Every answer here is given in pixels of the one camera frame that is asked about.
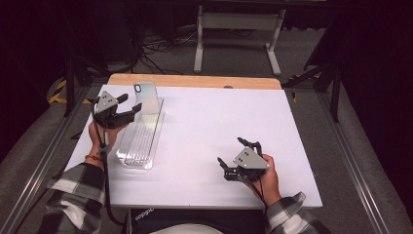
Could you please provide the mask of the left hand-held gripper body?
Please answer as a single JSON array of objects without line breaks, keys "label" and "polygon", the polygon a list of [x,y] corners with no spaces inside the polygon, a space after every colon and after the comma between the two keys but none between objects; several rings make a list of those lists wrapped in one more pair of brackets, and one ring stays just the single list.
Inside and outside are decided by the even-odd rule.
[{"label": "left hand-held gripper body", "polygon": [[101,96],[97,99],[97,106],[93,112],[94,120],[106,129],[115,129],[126,126],[134,121],[134,115],[126,112],[118,113],[117,98],[103,91]]}]

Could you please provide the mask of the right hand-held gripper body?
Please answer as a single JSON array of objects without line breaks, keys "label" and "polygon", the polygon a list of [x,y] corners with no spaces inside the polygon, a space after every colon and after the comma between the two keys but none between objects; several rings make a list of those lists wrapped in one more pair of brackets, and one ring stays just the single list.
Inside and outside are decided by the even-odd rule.
[{"label": "right hand-held gripper body", "polygon": [[252,142],[252,147],[245,146],[244,149],[233,159],[236,168],[230,168],[224,172],[226,180],[256,182],[262,178],[270,168],[263,159],[262,148],[259,141]]}]

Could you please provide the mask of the iridescent white phone case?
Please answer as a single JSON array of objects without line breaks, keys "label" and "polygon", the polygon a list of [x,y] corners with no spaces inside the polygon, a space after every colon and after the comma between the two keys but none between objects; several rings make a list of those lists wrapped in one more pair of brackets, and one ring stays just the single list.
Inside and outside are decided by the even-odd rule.
[{"label": "iridescent white phone case", "polygon": [[141,104],[141,114],[156,114],[159,112],[157,89],[154,82],[138,82],[133,85],[136,102]]}]

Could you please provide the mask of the clear plastic packaging tray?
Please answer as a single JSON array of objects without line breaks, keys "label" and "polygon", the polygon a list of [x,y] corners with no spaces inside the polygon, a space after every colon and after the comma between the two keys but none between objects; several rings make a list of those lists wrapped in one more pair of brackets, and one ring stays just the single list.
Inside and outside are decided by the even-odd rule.
[{"label": "clear plastic packaging tray", "polygon": [[151,170],[162,130],[164,100],[147,97],[135,120],[123,131],[116,155],[126,168]]}]

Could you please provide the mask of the person's right hand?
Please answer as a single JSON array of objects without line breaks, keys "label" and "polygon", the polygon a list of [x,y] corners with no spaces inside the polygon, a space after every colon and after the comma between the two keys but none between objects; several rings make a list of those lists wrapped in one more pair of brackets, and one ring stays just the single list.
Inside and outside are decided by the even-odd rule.
[{"label": "person's right hand", "polygon": [[274,159],[267,155],[263,155],[263,159],[269,164],[270,168],[266,171],[260,181],[253,183],[254,195],[265,202],[265,207],[269,208],[276,204],[282,195],[279,190],[279,178],[275,170]]}]

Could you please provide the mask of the person's left hand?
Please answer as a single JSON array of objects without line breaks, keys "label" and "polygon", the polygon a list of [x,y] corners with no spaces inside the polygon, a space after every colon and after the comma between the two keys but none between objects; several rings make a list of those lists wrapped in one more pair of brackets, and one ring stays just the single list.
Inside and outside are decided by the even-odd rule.
[{"label": "person's left hand", "polygon": [[123,128],[124,126],[115,129],[105,129],[99,124],[91,122],[89,124],[89,136],[92,141],[92,148],[85,159],[100,161],[99,152],[104,149],[106,153],[109,153],[117,140],[118,133]]}]

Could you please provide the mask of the black metal stand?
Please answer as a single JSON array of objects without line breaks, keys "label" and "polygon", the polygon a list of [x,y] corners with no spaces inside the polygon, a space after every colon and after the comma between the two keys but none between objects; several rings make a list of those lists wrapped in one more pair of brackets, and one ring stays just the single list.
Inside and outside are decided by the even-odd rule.
[{"label": "black metal stand", "polygon": [[91,69],[94,70],[98,76],[109,77],[111,75],[111,72],[107,68],[103,68],[81,56],[70,56],[66,59],[65,117],[67,117],[75,107],[75,80],[78,80],[81,86],[89,86],[93,81]]},{"label": "black metal stand", "polygon": [[315,77],[316,75],[319,76],[319,78],[313,85],[313,89],[316,93],[324,93],[329,86],[332,86],[330,114],[334,122],[338,123],[338,103],[342,73],[337,62],[317,66],[301,75],[293,75],[288,79],[287,82],[282,83],[282,87],[293,88],[296,85],[307,81],[312,77]]}]

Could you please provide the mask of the white board sheet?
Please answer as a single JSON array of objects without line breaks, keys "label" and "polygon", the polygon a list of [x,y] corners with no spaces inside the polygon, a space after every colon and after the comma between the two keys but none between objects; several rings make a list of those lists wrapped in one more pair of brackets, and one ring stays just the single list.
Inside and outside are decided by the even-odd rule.
[{"label": "white board sheet", "polygon": [[301,137],[282,90],[168,88],[158,90],[166,113],[153,167],[128,169],[108,157],[114,207],[253,209],[262,203],[241,182],[223,176],[243,149],[260,142],[274,157],[284,196],[304,192],[307,208],[322,205]]}]

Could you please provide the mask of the yellow black hazard tape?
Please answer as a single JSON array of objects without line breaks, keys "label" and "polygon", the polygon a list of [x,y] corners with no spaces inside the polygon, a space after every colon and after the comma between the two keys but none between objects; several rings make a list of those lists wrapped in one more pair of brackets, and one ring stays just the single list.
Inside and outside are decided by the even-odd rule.
[{"label": "yellow black hazard tape", "polygon": [[63,91],[63,89],[66,86],[66,80],[62,79],[59,81],[59,83],[56,86],[56,89],[54,90],[52,96],[49,98],[49,103],[64,103],[67,104],[67,98],[66,97],[60,97],[60,93]]}]

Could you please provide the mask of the person's black clothing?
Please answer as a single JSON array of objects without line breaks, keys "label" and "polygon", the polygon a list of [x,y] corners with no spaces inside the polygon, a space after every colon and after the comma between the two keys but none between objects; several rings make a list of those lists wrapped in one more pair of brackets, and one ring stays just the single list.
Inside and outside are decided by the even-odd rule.
[{"label": "person's black clothing", "polygon": [[133,234],[151,234],[179,224],[202,224],[223,234],[265,234],[267,220],[260,210],[131,210]]}]

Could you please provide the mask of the aluminium rail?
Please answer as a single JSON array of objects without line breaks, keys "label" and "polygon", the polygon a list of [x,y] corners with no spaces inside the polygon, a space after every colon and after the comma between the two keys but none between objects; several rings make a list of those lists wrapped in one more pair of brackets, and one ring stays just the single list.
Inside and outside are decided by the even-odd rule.
[{"label": "aluminium rail", "polygon": [[325,94],[317,94],[320,106],[327,118],[338,144],[343,152],[343,160],[350,174],[352,182],[356,188],[357,195],[366,211],[368,219],[375,231],[375,234],[390,234],[387,224],[385,223],[376,201],[374,200],[371,190],[361,173],[361,170],[355,159],[355,155],[347,141],[346,136],[339,123],[336,123],[330,113],[330,105]]},{"label": "aluminium rail", "polygon": [[88,95],[89,90],[90,87],[81,87],[79,92],[75,95],[71,111],[58,124],[56,132],[46,148],[45,153],[22,190],[15,206],[4,222],[3,227],[0,229],[0,234],[15,234],[18,231],[18,226],[24,222],[25,216],[29,214],[29,210],[33,207],[33,199],[55,158],[64,135],[73,121],[74,116],[77,114],[77,111],[82,106],[83,100]]}]

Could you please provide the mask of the white metal stand frame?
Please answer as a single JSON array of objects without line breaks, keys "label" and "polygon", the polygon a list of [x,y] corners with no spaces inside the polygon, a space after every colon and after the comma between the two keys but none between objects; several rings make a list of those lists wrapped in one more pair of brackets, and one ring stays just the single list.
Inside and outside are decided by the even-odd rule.
[{"label": "white metal stand frame", "polygon": [[194,72],[200,73],[203,66],[205,29],[245,29],[272,31],[273,36],[265,44],[266,53],[275,75],[281,74],[280,65],[275,53],[275,47],[282,29],[285,10],[273,15],[235,14],[235,13],[207,13],[199,7],[197,17],[197,48],[194,60]]}]

